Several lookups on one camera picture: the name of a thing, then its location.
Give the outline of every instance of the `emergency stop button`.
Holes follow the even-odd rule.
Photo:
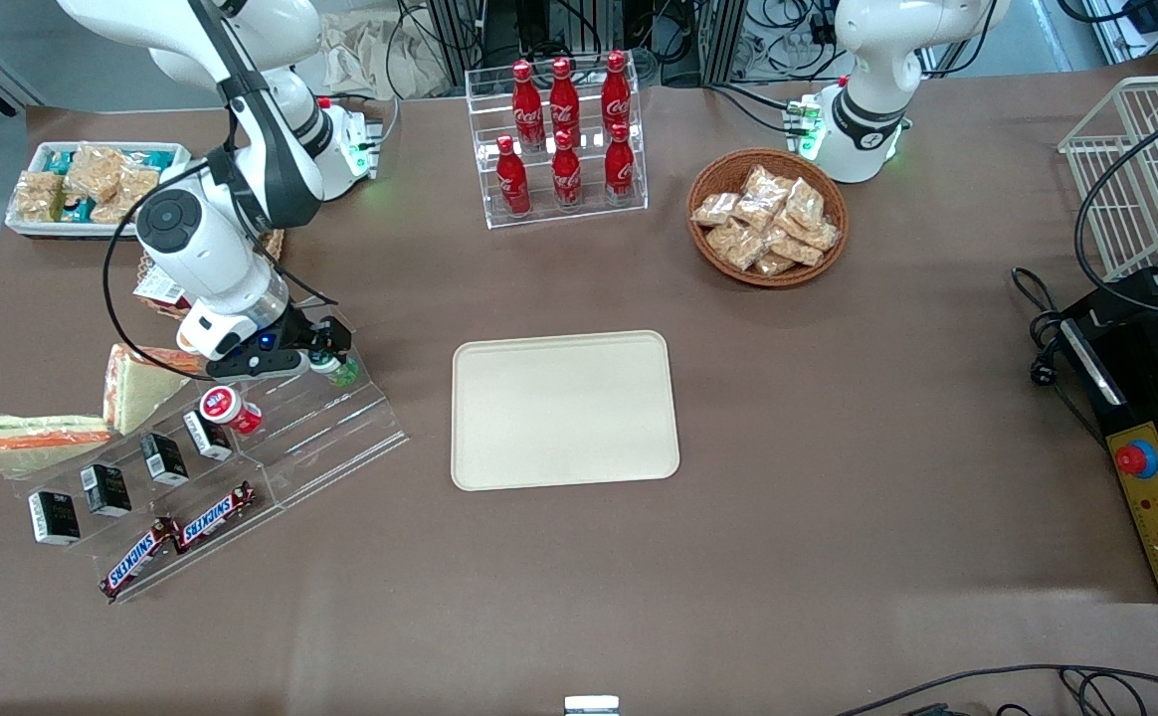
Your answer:
[[[1146,481],[1158,473],[1158,452],[1143,439],[1134,439],[1114,453],[1114,463],[1129,475]]]

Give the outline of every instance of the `sandwich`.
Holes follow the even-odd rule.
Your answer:
[[[196,373],[200,371],[200,358],[184,350],[145,348],[144,352],[169,366]],[[119,434],[135,431],[155,414],[166,400],[177,394],[189,382],[184,375],[156,366],[124,344],[110,349],[110,363],[105,368],[105,403],[102,417],[115,426]]]
[[[110,430],[96,416],[0,416],[0,472],[25,476],[91,452],[108,439]]]

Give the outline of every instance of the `red button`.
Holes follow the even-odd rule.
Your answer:
[[[1135,445],[1123,445],[1123,447],[1117,450],[1114,454],[1114,463],[1120,468],[1120,470],[1123,470],[1129,475],[1139,475],[1141,473],[1146,472],[1146,467],[1149,467],[1149,459],[1146,458],[1146,454],[1144,454],[1144,450],[1139,450],[1139,447]]]

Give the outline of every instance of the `brown table surface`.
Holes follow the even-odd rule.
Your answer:
[[[689,241],[698,169],[776,143],[714,95],[644,95],[646,212],[497,232],[463,102],[408,103],[382,177],[290,233],[285,257],[360,326],[410,443],[123,607],[86,558],[32,542],[0,480],[0,713],[527,715],[576,693],[620,694],[629,716],[836,713],[966,667],[1158,671],[1114,476],[1028,383],[1034,312],[1007,282],[1024,263],[1063,302],[1084,293],[1054,145],[1128,73],[925,82],[892,166],[844,189],[846,254],[796,291],[745,288]],[[32,146],[205,151],[225,132],[219,112],[29,122]],[[101,258],[2,232],[0,411],[98,410],[116,339]],[[119,250],[117,291],[137,258]],[[119,304],[134,335],[170,339]],[[631,329],[668,343],[675,476],[452,484],[456,346]],[[906,706],[1003,699],[1065,697],[1029,675]]]

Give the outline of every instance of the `red and white can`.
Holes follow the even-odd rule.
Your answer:
[[[228,385],[211,387],[198,400],[198,412],[207,421],[232,428],[239,434],[248,434],[261,426],[261,409],[248,403],[239,390]]]
[[[504,195],[507,213],[514,218],[525,217],[530,213],[530,187],[526,183],[526,165],[521,163],[521,158],[512,151],[512,137],[498,136],[496,145],[500,151],[496,175],[500,180],[500,192]]]
[[[579,134],[579,94],[570,80],[570,58],[552,59],[552,92],[548,94],[552,108],[552,131]]]
[[[534,87],[530,63],[525,59],[512,63],[512,118],[516,122],[516,134],[521,140],[521,151],[544,151],[543,103],[540,90]]]
[[[610,148],[606,149],[606,203],[611,207],[628,207],[631,204],[632,174],[637,171],[637,159],[628,145],[628,125],[614,123],[610,126]]]
[[[615,123],[628,123],[632,89],[628,86],[628,58],[623,50],[606,56],[606,82],[601,86],[601,124],[606,134]]]
[[[582,178],[579,176],[579,158],[573,139],[565,130],[554,136],[557,152],[552,155],[552,190],[557,195],[557,207],[563,212],[574,212],[582,204]]]

